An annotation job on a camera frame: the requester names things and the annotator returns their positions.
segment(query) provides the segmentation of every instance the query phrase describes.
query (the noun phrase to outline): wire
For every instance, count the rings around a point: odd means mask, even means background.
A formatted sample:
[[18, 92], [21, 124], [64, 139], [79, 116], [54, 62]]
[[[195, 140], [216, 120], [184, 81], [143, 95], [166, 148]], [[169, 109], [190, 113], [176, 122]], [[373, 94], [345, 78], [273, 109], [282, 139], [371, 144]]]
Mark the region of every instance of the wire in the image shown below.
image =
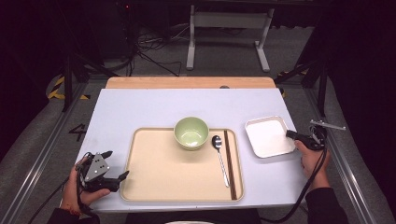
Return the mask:
[[69, 180], [69, 177], [67, 177], [64, 182], [62, 182], [62, 184], [51, 193], [51, 195], [47, 198], [46, 201], [44, 201], [40, 207], [37, 209], [37, 211], [35, 211], [35, 213], [33, 214], [33, 216], [30, 218], [28, 224], [31, 224], [33, 222], [33, 220], [35, 219], [35, 217], [40, 213], [41, 209], [43, 209], [43, 207], [50, 201], [50, 199], [53, 197], [53, 195], [55, 195], [61, 188], [62, 186]]
[[[139, 44], [139, 47], [141, 47], [141, 48], [155, 49], [155, 50], [161, 49], [161, 48], [165, 47], [166, 45], [168, 45], [168, 44], [170, 44], [172, 42], [176, 42], [176, 41], [178, 41], [180, 39], [189, 40], [188, 38], [181, 37], [181, 35], [189, 28], [190, 28], [190, 26], [185, 27], [178, 34], [172, 36], [169, 41], [165, 41], [163, 38], [160, 38], [160, 37], [153, 37], [153, 38], [149, 38], [149, 39], [143, 38], [142, 40], [137, 41], [137, 43]], [[160, 43], [158, 43], [158, 47], [153, 47], [154, 46], [153, 42], [160, 42]], [[150, 47], [143, 47], [142, 46], [142, 44], [147, 44], [147, 43], [151, 43], [151, 46]]]
[[133, 71], [134, 71], [134, 58], [132, 59], [131, 62], [129, 62], [129, 65], [126, 67], [125, 75], [127, 77], [131, 77]]
[[[134, 57], [128, 57], [128, 60], [127, 60], [126, 62], [121, 63], [121, 64], [118, 64], [118, 65], [116, 65], [116, 66], [114, 66], [114, 67], [105, 67], [105, 69], [106, 69], [106, 70], [109, 70], [109, 71], [112, 71], [112, 72], [114, 72], [114, 71], [119, 71], [119, 70], [121, 70], [122, 68], [128, 66], [129, 63], [131, 62], [131, 60], [132, 60], [133, 58], [134, 58]], [[89, 68], [89, 67], [84, 67], [84, 68], [85, 68], [89, 73], [91, 73], [91, 74], [93, 74], [93, 75], [95, 75], [95, 74], [102, 74], [101, 72], [99, 72], [99, 71], [96, 70], [96, 69]]]
[[305, 196], [306, 192], [309, 189], [309, 186], [311, 185], [312, 181], [315, 179], [315, 176], [317, 175], [320, 168], [322, 167], [322, 165], [326, 159], [326, 154], [327, 154], [327, 148], [323, 149], [322, 154], [320, 155], [317, 163], [315, 164], [315, 168], [318, 167], [318, 169], [314, 169], [314, 172], [309, 177], [309, 179], [306, 181], [306, 184], [303, 187], [303, 190], [301, 191], [301, 194], [300, 194], [299, 198], [297, 199], [297, 202], [294, 204], [294, 206], [290, 209], [290, 211], [284, 217], [282, 217], [281, 219], [277, 219], [277, 220], [268, 219], [265, 217], [260, 217], [260, 219], [263, 221], [266, 221], [266, 222], [270, 222], [270, 223], [282, 223], [284, 221], [287, 221], [299, 207], [301, 201], [303, 200], [303, 197]]
[[142, 59], [144, 59], [144, 60], [146, 60], [146, 61], [149, 61], [149, 62], [151, 62], [151, 63], [157, 64], [158, 66], [160, 66], [161, 68], [165, 69], [166, 71], [172, 73], [172, 74], [175, 75], [176, 77], [179, 77], [179, 76], [180, 76], [181, 62], [174, 62], [174, 63], [179, 63], [179, 64], [180, 64], [180, 66], [179, 66], [179, 68], [178, 68], [178, 74], [177, 74], [177, 73], [173, 72], [172, 70], [170, 70], [170, 69], [168, 69], [168, 68], [162, 66], [162, 63], [157, 63], [157, 62], [155, 62], [154, 60], [152, 60], [148, 55], [144, 54], [143, 52], [137, 52], [137, 54], [138, 54]]
[[306, 215], [308, 215], [308, 210], [307, 210], [304, 206], [300, 205], [300, 209], [301, 209]]
[[[85, 155], [88, 155], [87, 157], [91, 157], [92, 158], [92, 154], [91, 154], [91, 152], [87, 152]], [[87, 205], [87, 204], [85, 204], [85, 203], [83, 203], [82, 201], [81, 201], [81, 193], [82, 193], [82, 191], [83, 190], [81, 190], [80, 189], [80, 181], [79, 181], [79, 178], [81, 178], [81, 169], [82, 169], [82, 166], [81, 166], [81, 164], [83, 163], [83, 160], [81, 160], [80, 162], [79, 162], [79, 165], [77, 165], [76, 166], [76, 170], [77, 170], [77, 172], [78, 172], [78, 175], [77, 175], [77, 177], [76, 177], [76, 182], [77, 182], [77, 190], [76, 190], [76, 194], [77, 194], [77, 202], [78, 202], [78, 207], [79, 207], [79, 210], [81, 210], [81, 212], [82, 213], [84, 213], [85, 215], [88, 215], [88, 216], [90, 216], [90, 217], [93, 217], [96, 221], [97, 221], [97, 224], [100, 224], [100, 218], [99, 218], [99, 216], [98, 215], [96, 215], [94, 212], [92, 212], [92, 209]]]

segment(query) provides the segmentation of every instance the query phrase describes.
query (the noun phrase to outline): square plate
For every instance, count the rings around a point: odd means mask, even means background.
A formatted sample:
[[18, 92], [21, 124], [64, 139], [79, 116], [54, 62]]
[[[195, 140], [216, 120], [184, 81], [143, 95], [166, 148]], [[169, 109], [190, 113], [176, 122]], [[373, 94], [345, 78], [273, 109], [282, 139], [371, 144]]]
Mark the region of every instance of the square plate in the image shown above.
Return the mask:
[[288, 127], [281, 117], [253, 119], [245, 128], [254, 153], [260, 158], [290, 153], [295, 149], [293, 140], [286, 137]]

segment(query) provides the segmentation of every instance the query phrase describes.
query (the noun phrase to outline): metal frame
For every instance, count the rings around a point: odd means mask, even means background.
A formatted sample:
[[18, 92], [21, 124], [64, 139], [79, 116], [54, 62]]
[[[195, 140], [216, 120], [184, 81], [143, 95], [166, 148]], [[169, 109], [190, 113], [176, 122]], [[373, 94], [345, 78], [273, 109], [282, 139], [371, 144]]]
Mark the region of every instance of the metal frame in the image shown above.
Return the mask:
[[[74, 92], [74, 99], [77, 99], [81, 94], [83, 94], [86, 86], [86, 83], [77, 84]], [[8, 207], [8, 210], [6, 211], [0, 223], [15, 223], [15, 221], [17, 220], [23, 206], [26, 204], [33, 189], [35, 188], [35, 184], [43, 173], [44, 168], [46, 167], [46, 164], [50, 159], [50, 155], [55, 148], [58, 138], [60, 137], [61, 131], [77, 102], [78, 101], [72, 101], [69, 105], [69, 108], [64, 113], [61, 113], [61, 116], [58, 118], [55, 127], [52, 130], [52, 133], [49, 135], [49, 139], [43, 146], [43, 149], [35, 160], [35, 164], [32, 166], [31, 170], [27, 174], [26, 179], [22, 183], [20, 190], [18, 191], [11, 205]]]
[[227, 27], [262, 29], [260, 41], [255, 41], [255, 48], [259, 56], [262, 71], [269, 72], [270, 67], [263, 50], [264, 42], [271, 25], [274, 10], [268, 13], [220, 13], [220, 12], [195, 12], [195, 6], [191, 6], [190, 14], [190, 44], [187, 54], [187, 70], [194, 68], [195, 57], [195, 27]]
[[[308, 102], [311, 104], [311, 107], [315, 113], [315, 119], [322, 120], [327, 122], [326, 118], [321, 116], [321, 113], [317, 107], [317, 98], [315, 96], [314, 90], [312, 89], [304, 89], [306, 98]], [[332, 133], [332, 129], [328, 129], [328, 137], [327, 143], [329, 149], [332, 151], [332, 160], [334, 161], [335, 166], [337, 167], [338, 173], [341, 176], [341, 179], [344, 182], [344, 186], [349, 195], [350, 201], [352, 201], [353, 206], [357, 212], [357, 215], [361, 221], [361, 223], [376, 223], [373, 214], [370, 212], [370, 208], [363, 197], [361, 192], [361, 188], [359, 187], [358, 182], [356, 181], [355, 176], [352, 173], [352, 170], [347, 163], [347, 159], [344, 156], [344, 153], [339, 149], [335, 142], [334, 134]]]

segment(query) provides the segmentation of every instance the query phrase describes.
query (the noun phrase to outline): handle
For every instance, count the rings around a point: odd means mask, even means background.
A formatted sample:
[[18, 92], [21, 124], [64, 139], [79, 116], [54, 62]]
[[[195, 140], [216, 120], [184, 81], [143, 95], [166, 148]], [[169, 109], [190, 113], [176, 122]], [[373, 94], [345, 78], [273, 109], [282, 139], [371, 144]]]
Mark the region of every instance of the handle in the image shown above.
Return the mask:
[[219, 155], [219, 160], [220, 160], [220, 164], [221, 164], [221, 170], [222, 170], [223, 176], [224, 176], [224, 183], [225, 183], [225, 186], [226, 186], [227, 188], [229, 188], [229, 187], [230, 187], [230, 184], [229, 184], [229, 182], [228, 182], [227, 174], [225, 173], [224, 164], [223, 164], [223, 162], [222, 162], [222, 157], [221, 157], [221, 154], [220, 154], [219, 151], [218, 151], [218, 155]]

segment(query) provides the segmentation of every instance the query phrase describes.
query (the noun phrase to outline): green bowl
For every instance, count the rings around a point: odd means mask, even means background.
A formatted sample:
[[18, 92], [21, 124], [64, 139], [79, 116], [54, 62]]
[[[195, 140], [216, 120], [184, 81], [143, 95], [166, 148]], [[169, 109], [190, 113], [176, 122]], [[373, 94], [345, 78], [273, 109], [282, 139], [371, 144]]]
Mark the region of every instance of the green bowl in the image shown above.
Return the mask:
[[209, 136], [206, 123], [195, 117], [181, 119], [174, 129], [177, 142], [187, 150], [200, 148]]

